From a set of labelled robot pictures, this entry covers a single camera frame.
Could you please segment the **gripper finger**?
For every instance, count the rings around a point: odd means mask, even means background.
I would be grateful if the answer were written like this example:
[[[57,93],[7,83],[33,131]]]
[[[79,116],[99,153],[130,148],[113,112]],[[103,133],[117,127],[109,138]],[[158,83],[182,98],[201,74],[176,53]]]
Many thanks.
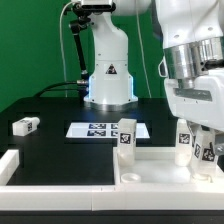
[[[216,133],[214,152],[217,156],[224,156],[224,132]]]
[[[189,128],[189,131],[192,135],[192,146],[195,146],[197,140],[198,140],[198,135],[200,131],[200,125],[191,121],[187,122],[187,126]]]

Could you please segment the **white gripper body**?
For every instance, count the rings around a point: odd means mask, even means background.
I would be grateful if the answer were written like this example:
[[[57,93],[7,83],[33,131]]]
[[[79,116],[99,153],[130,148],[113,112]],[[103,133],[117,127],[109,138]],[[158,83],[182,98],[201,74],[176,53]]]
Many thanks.
[[[178,82],[164,80],[168,105],[172,114],[209,128],[224,132],[224,76],[200,76],[194,89],[181,89],[185,96],[178,96]]]

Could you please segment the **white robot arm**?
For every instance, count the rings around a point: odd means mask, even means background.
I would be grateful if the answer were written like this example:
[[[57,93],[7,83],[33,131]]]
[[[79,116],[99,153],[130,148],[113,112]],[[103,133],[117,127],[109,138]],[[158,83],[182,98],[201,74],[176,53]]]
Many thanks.
[[[164,87],[172,114],[224,132],[224,0],[81,0],[90,15],[95,71],[87,105],[123,107],[136,100],[127,71],[127,36],[113,15],[155,6],[163,36]]]

